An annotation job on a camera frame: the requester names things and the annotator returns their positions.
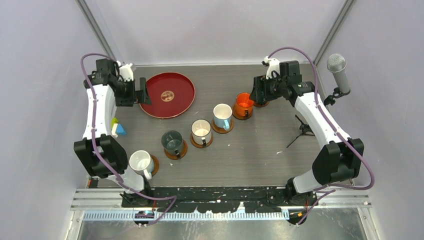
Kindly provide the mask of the wooden coaster two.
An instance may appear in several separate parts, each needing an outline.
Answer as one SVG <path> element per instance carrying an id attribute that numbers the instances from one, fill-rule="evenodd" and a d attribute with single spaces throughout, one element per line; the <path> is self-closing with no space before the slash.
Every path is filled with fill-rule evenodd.
<path id="1" fill-rule="evenodd" d="M 234 120 L 233 119 L 230 120 L 230 128 L 229 128 L 229 130 L 225 130 L 224 128 L 218 127 L 215 124 L 215 120 L 214 119 L 212 120 L 211 127 L 218 134 L 227 134 L 227 133 L 229 133 L 234 128 Z"/>

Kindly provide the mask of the wooden coaster three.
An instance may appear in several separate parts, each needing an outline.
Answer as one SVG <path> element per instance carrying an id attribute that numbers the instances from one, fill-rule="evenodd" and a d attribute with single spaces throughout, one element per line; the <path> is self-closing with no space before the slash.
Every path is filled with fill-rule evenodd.
<path id="1" fill-rule="evenodd" d="M 214 135 L 209 132 L 206 136 L 197 136 L 194 133 L 190 134 L 190 142 L 191 144 L 199 149 L 204 149 L 209 147 L 214 140 Z"/>

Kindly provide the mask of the light blue mug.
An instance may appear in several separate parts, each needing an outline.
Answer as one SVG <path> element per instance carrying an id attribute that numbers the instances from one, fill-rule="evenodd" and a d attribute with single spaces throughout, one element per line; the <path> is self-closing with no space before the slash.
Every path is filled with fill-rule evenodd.
<path id="1" fill-rule="evenodd" d="M 214 124 L 225 131 L 228 131 L 231 126 L 231 117 L 233 114 L 232 108 L 224 103 L 217 104 L 213 109 Z"/>

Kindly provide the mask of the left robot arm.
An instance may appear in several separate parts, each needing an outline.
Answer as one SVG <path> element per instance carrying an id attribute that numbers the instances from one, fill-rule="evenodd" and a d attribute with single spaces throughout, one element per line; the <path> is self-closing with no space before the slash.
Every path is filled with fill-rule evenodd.
<path id="1" fill-rule="evenodd" d="M 105 55 L 96 60 L 95 66 L 91 73 L 82 69 L 88 113 L 82 139 L 74 142 L 73 150 L 89 176 L 115 182 L 124 190 L 123 200 L 148 207 L 154 200 L 148 181 L 130 167 L 112 125 L 118 107 L 151 103 L 146 79 L 135 80 L 132 63 Z"/>

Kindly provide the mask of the wooden coaster four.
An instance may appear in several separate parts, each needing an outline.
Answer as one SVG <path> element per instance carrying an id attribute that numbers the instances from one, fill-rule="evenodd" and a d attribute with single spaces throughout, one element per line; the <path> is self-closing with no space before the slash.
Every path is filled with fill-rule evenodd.
<path id="1" fill-rule="evenodd" d="M 181 158 L 183 158 L 188 152 L 188 144 L 185 140 L 183 140 L 182 142 L 182 150 L 180 151 L 179 149 L 175 149 L 171 152 L 167 151 L 166 149 L 164 149 L 164 153 L 166 155 L 166 157 L 170 160 L 180 160 Z"/>

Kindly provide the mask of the wooden coaster five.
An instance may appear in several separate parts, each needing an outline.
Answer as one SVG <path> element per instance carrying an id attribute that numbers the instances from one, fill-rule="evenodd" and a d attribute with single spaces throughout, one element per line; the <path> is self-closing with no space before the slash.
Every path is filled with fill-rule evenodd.
<path id="1" fill-rule="evenodd" d="M 151 155 L 151 159 L 152 159 L 153 164 L 154 164 L 154 168 L 153 168 L 153 170 L 151 172 L 151 175 L 152 176 L 155 176 L 157 174 L 158 170 L 159 170 L 160 163 L 159 163 L 158 158 L 156 156 L 154 156 L 154 155 Z"/>

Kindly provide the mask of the wooden coaster one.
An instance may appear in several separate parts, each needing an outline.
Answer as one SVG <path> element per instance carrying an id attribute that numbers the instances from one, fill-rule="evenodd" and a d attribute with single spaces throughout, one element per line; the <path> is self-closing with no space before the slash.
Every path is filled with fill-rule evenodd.
<path id="1" fill-rule="evenodd" d="M 232 106 L 232 115 L 233 115 L 234 118 L 244 121 L 244 120 L 249 119 L 253 115 L 253 111 L 246 110 L 245 115 L 242 116 L 242 115 L 240 115 L 236 112 L 236 105 L 233 105 Z"/>

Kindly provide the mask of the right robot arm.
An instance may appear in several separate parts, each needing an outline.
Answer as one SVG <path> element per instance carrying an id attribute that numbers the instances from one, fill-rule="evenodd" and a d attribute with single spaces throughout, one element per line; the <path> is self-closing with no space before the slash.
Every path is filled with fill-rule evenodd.
<path id="1" fill-rule="evenodd" d="M 276 58 L 265 59 L 265 75 L 253 79 L 250 99 L 257 104 L 283 97 L 300 113 L 311 128 L 321 148 L 312 163 L 311 170 L 287 181 L 284 197 L 291 205 L 299 205 L 306 194 L 322 186 L 343 182 L 359 175 L 361 161 L 348 147 L 359 154 L 364 152 L 363 142 L 352 139 L 342 131 L 315 94 L 315 85 L 303 81 L 299 62 L 280 62 Z"/>

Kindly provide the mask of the wooden coaster six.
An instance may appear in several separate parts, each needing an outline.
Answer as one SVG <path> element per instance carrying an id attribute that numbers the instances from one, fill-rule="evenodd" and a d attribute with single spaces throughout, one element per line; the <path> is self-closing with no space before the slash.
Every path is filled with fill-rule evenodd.
<path id="1" fill-rule="evenodd" d="M 257 108 L 263 108 L 263 107 L 266 107 L 269 103 L 270 103 L 269 101 L 266 101 L 266 102 L 264 102 L 264 103 L 254 102 L 254 104 L 253 104 L 253 105 L 254 105 L 255 107 L 257 107 Z"/>

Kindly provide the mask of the red round tray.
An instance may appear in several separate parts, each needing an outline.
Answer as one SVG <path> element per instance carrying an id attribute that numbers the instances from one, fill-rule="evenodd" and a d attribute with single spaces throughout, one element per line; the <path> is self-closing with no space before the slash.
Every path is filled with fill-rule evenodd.
<path id="1" fill-rule="evenodd" d="M 146 81 L 151 104 L 141 103 L 140 108 L 149 116 L 170 119 L 180 116 L 193 104 L 196 89 L 193 82 L 177 72 L 164 72 Z"/>

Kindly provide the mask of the silver white mug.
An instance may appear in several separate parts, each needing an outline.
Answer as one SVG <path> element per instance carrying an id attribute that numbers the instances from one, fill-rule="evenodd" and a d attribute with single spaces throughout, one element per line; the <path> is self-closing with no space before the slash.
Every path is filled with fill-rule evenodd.
<path id="1" fill-rule="evenodd" d="M 208 133 L 212 133 L 212 127 L 209 121 L 205 119 L 197 119 L 191 124 L 191 133 L 199 137 L 204 137 Z"/>

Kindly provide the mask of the orange black mug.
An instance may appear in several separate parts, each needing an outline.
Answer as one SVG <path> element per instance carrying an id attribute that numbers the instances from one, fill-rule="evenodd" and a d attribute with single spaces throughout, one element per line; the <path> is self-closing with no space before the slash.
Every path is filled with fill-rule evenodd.
<path id="1" fill-rule="evenodd" d="M 236 105 L 235 111 L 241 116 L 245 115 L 246 110 L 253 111 L 254 102 L 249 97 L 250 94 L 247 92 L 239 93 L 236 97 L 234 104 Z"/>

